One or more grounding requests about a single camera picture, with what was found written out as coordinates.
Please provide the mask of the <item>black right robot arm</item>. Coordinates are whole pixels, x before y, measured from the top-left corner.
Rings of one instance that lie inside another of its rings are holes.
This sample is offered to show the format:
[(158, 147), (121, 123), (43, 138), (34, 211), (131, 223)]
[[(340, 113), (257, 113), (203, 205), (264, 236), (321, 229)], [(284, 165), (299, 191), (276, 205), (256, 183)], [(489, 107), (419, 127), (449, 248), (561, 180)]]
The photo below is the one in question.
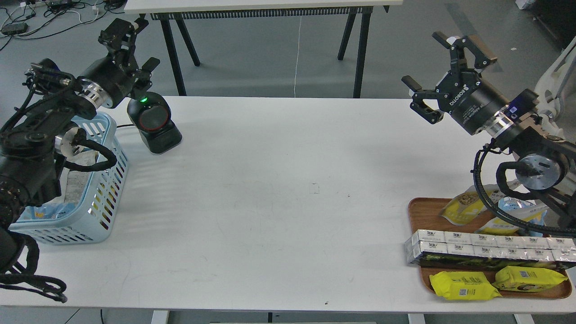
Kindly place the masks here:
[[(490, 143), (477, 152), (471, 170), (475, 191), (490, 213), (525, 230), (574, 238), (575, 193), (558, 186), (575, 169), (575, 144), (543, 129), (544, 119), (535, 110), (535, 92), (526, 89), (508, 100), (483, 80), (482, 71), (496, 63), (497, 57), (477, 35), (448, 37), (435, 31), (432, 37), (449, 51), (449, 70), (432, 90), (403, 76), (401, 80), (411, 92), (410, 109), (430, 124), (448, 114), (469, 135), (485, 131), (491, 136)], [(532, 224), (492, 202), (481, 182), (482, 166), (488, 153), (502, 154), (506, 149), (516, 160), (498, 165), (495, 178), (500, 191), (520, 200), (541, 201), (567, 219), (568, 227)]]

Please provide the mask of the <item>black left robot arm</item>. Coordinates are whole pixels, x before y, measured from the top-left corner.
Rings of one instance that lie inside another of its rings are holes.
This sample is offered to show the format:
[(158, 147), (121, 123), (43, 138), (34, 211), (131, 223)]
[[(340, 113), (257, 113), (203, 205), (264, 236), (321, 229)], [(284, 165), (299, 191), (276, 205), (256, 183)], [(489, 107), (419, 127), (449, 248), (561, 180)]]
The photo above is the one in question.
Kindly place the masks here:
[(29, 234), (9, 230), (27, 207), (40, 207), (62, 194), (60, 175), (71, 171), (104, 171), (117, 164), (117, 156), (91, 141), (72, 121), (91, 120), (97, 109), (116, 108), (125, 98), (142, 100), (152, 86), (152, 71), (160, 64), (149, 58), (142, 67), (135, 59), (137, 35), (148, 26), (116, 18), (98, 41), (105, 57), (80, 76), (63, 72), (49, 59), (33, 63), (25, 86), (29, 93), (20, 108), (1, 128), (1, 287), (23, 290), (65, 303), (66, 284), (37, 275), (39, 247)]

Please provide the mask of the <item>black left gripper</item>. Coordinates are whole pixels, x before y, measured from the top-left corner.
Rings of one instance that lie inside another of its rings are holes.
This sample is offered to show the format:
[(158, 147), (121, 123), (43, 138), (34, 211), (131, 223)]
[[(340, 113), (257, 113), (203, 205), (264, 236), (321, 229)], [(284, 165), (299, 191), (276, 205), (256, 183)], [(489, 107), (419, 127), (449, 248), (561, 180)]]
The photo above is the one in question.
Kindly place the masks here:
[(149, 25), (139, 17), (135, 21), (116, 18), (99, 34), (99, 43), (108, 51), (106, 57), (93, 62), (80, 76), (78, 96), (95, 109), (115, 108), (124, 98), (140, 100), (152, 87), (152, 72), (161, 63), (150, 57), (142, 67), (135, 59), (136, 37)]

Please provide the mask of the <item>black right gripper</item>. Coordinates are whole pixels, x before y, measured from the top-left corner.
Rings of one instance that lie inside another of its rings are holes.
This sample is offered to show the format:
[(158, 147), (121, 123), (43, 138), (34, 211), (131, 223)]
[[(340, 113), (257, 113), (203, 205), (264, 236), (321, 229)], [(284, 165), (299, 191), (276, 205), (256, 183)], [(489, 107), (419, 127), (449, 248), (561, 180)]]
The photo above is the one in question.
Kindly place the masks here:
[[(412, 92), (412, 111), (434, 125), (448, 113), (469, 135), (487, 131), (500, 136), (512, 129), (513, 120), (504, 111), (509, 101), (492, 84), (483, 81), (480, 72), (495, 64), (497, 56), (478, 35), (450, 36), (434, 31), (432, 37), (449, 50), (450, 72), (436, 84), (435, 90), (424, 90), (411, 76), (401, 81)], [(466, 52), (474, 57), (469, 67)], [(432, 109), (425, 100), (438, 100), (439, 109)]]

